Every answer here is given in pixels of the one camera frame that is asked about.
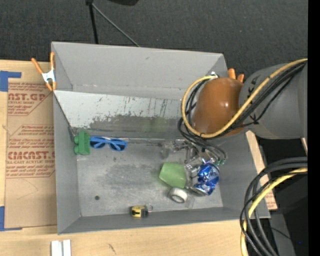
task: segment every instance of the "bin floor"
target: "bin floor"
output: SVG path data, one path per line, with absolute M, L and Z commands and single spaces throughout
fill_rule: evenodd
M 159 179 L 165 162 L 180 163 L 186 151 L 170 153 L 166 159 L 156 143 L 129 143 L 123 152 L 106 145 L 91 148 L 90 155 L 77 157 L 78 191 L 81 215 L 127 214 L 135 205 L 151 204 L 154 212 L 223 207 L 219 185 L 210 196 L 193 192 L 194 200 L 177 203 L 168 198 L 171 189 Z

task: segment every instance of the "black cable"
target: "black cable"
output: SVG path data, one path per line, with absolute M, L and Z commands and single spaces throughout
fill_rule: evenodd
M 292 159 L 284 159 L 284 160 L 277 161 L 277 162 L 271 164 L 270 166 L 268 166 L 267 168 L 265 168 L 262 172 L 260 172 L 252 180 L 252 182 L 248 186 L 247 191 L 245 193 L 244 201 L 250 202 L 250 200 L 251 200 L 251 199 L 249 199 L 250 191 L 252 190 L 252 188 L 255 184 L 259 184 L 259 180 L 261 179 L 261 177 L 263 177 L 264 175 L 267 175 L 271 172 L 275 172 L 275 171 L 279 171 L 279 170 L 285 170 L 288 168 L 291 168 L 291 169 L 292 168 L 299 168 L 299 167 L 301 167 L 301 165 L 305 164 L 305 162 L 303 162 L 304 160 L 306 160 L 306 157 L 295 157 Z
M 306 173 L 296 173 L 295 175 L 305 175 Z M 249 206 L 249 204 L 255 200 L 257 198 L 257 196 L 259 196 L 259 194 L 263 191 L 263 189 L 265 189 L 269 184 L 271 184 L 272 182 L 274 182 L 278 177 L 274 177 L 273 179 L 270 179 L 268 182 L 266 182 L 262 187 L 259 188 L 259 190 L 251 197 L 249 198 L 242 211 L 241 211 L 241 214 L 240 214 L 240 226 L 241 226 L 241 230 L 242 232 L 244 233 L 245 237 L 247 238 L 247 241 L 251 244 L 252 248 L 256 251 L 257 254 L 261 255 L 261 252 L 257 249 L 257 247 L 255 246 L 255 243 L 252 241 L 252 239 L 250 238 L 249 234 L 247 231 L 245 231 L 244 227 L 243 227 L 243 223 L 244 223 L 244 220 L 243 220 L 243 214 L 245 212 L 245 209 L 247 206 Z
M 307 62 L 299 63 L 295 66 L 292 66 L 285 70 L 282 74 L 280 74 L 270 85 L 269 87 L 258 97 L 255 99 L 255 101 L 251 104 L 251 106 L 242 113 L 241 117 L 238 118 L 226 131 L 221 133 L 219 136 L 224 136 L 225 134 L 229 133 L 232 130 L 238 129 L 239 124 L 241 124 L 257 107 L 258 105 L 267 97 L 270 95 L 270 93 L 277 88 L 279 85 L 281 85 L 283 82 L 285 82 L 287 79 L 293 78 L 295 75 L 297 75 L 306 65 Z M 289 83 L 286 83 L 281 90 L 283 90 Z M 264 110 L 263 114 L 267 111 L 270 104 L 268 104 Z
M 249 187 L 248 187 L 248 189 L 246 191 L 246 194 L 245 194 L 245 207 L 241 211 L 241 215 L 240 215 L 241 229 L 242 229 L 242 231 L 244 231 L 242 218 L 243 218 L 243 213 L 245 213 L 245 219 L 247 220 L 248 231 L 251 233 L 251 235 L 253 236 L 254 240 L 258 243 L 259 247 L 261 247 L 261 249 L 263 250 L 263 252 L 266 255 L 270 255 L 270 253 L 261 244 L 260 239 L 258 238 L 258 236 L 256 235 L 255 231 L 253 230 L 252 225 L 251 225 L 251 221 L 250 221 L 250 218 L 249 218 L 249 214 L 248 214 L 248 207 L 249 207 L 248 205 L 249 205 L 249 203 L 251 202 L 252 199 L 254 199 L 255 195 L 257 196 L 257 195 L 259 195 L 259 193 L 253 194 L 251 199 L 248 199 L 249 195 L 250 195 L 250 191 L 253 188 L 253 186 L 255 186 L 255 189 L 257 189 L 257 186 L 259 184 L 260 178 L 263 177 L 264 175 L 268 174 L 268 173 L 279 171 L 279 170 L 287 170 L 287 169 L 301 168 L 301 167 L 308 166 L 308 164 L 306 164 L 305 162 L 299 162 L 300 160 L 306 160 L 306 159 L 307 159 L 306 157 L 290 158 L 290 159 L 284 159 L 284 160 L 281 160 L 281 161 L 277 161 L 277 162 L 271 164 L 270 166 L 265 168 L 261 173 L 259 173 L 259 175 L 256 178 L 253 179 L 253 181 L 250 183 L 250 185 L 249 185 Z
M 98 45 L 99 41 L 98 41 L 98 33 L 97 33 L 97 27 L 96 27 L 96 22 L 95 22 L 94 10 L 93 10 L 93 7 L 92 7 L 93 4 L 90 1 L 86 1 L 86 4 L 89 7 L 90 18 L 91 18 L 92 29 L 93 29 L 93 35 L 94 35 L 94 42 L 95 42 L 96 45 Z
M 114 26 L 119 32 L 121 32 L 126 38 L 128 38 L 132 43 L 134 43 L 137 47 L 140 47 L 139 44 L 136 43 L 129 35 L 127 35 L 121 28 L 119 28 L 114 22 L 112 22 L 106 15 L 100 11 L 94 3 L 92 3 L 93 8 L 102 16 L 104 17 L 112 26 Z

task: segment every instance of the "blue tape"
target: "blue tape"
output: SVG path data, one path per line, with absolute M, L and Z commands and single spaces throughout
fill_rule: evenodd
M 5 228 L 5 207 L 0 206 L 0 232 L 7 230 L 21 230 L 21 228 Z
M 21 78 L 21 72 L 0 71 L 0 91 L 8 91 L 8 79 Z

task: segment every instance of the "yellow tape measure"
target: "yellow tape measure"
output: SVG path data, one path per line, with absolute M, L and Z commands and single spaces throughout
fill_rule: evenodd
M 150 203 L 145 205 L 135 205 L 130 208 L 130 213 L 132 217 L 144 218 L 144 217 L 147 217 L 149 213 L 152 212 L 152 209 L 153 209 L 153 206 Z

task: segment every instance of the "green toy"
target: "green toy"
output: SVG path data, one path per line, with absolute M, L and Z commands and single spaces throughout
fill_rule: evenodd
M 78 135 L 74 136 L 74 153 L 76 155 L 87 156 L 90 154 L 90 135 L 85 131 L 80 131 Z

